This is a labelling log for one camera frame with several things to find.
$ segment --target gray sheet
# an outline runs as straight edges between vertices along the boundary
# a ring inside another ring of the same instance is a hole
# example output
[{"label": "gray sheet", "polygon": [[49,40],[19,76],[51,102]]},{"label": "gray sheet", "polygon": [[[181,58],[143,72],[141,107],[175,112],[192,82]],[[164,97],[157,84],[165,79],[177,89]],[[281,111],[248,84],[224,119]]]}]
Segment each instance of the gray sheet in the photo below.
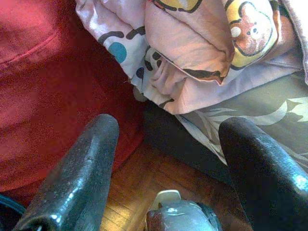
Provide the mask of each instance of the gray sheet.
[{"label": "gray sheet", "polygon": [[304,74],[282,77],[178,120],[199,142],[226,163],[218,138],[222,121],[232,116],[251,119],[308,172],[308,86]]}]

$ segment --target wooden floor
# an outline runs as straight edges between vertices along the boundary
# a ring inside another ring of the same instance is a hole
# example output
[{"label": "wooden floor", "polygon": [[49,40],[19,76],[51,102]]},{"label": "wooden floor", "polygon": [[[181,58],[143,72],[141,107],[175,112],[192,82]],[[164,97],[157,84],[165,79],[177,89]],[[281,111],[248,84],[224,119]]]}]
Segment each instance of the wooden floor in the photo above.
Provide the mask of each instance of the wooden floor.
[{"label": "wooden floor", "polygon": [[149,206],[165,189],[212,207],[224,231],[252,231],[231,187],[145,144],[113,174],[101,231],[142,231]]}]

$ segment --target bed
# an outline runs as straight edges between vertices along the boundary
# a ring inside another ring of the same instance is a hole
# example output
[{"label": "bed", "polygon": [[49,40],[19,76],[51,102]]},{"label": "bed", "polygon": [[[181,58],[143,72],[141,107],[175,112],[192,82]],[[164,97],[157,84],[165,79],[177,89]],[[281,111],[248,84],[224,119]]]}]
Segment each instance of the bed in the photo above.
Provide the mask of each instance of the bed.
[{"label": "bed", "polygon": [[[215,171],[227,169],[219,125],[240,116],[308,170],[308,59],[298,5],[287,0],[76,2],[84,27],[120,63],[141,98],[157,105],[145,117],[151,143],[179,158],[188,156],[185,162],[202,153],[192,161],[197,167],[198,159],[210,156],[202,163],[213,160],[207,167],[216,166],[210,170],[215,177]],[[251,28],[242,38],[245,22]],[[241,39],[253,48],[242,47]],[[186,139],[196,143],[158,107],[173,114],[202,147],[187,149]]]}]

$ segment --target red fabric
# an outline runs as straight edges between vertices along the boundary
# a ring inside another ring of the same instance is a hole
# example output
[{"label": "red fabric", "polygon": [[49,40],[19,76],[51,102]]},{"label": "red fabric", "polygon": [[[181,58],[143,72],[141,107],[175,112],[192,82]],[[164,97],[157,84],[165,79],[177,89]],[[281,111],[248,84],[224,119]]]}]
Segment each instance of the red fabric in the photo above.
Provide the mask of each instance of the red fabric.
[{"label": "red fabric", "polygon": [[114,170],[142,140],[142,104],[70,0],[0,4],[0,193],[24,205],[96,115],[120,125]]}]

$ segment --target folded comforter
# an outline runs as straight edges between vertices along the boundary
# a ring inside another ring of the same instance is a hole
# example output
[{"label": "folded comforter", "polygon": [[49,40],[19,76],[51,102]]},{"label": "folded comforter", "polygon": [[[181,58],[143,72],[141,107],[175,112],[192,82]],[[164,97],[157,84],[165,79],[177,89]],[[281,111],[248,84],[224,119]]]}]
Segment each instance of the folded comforter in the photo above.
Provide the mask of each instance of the folded comforter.
[{"label": "folded comforter", "polygon": [[291,0],[289,5],[279,0],[76,1],[84,27],[130,82],[172,114],[217,104],[303,67],[285,8]]}]

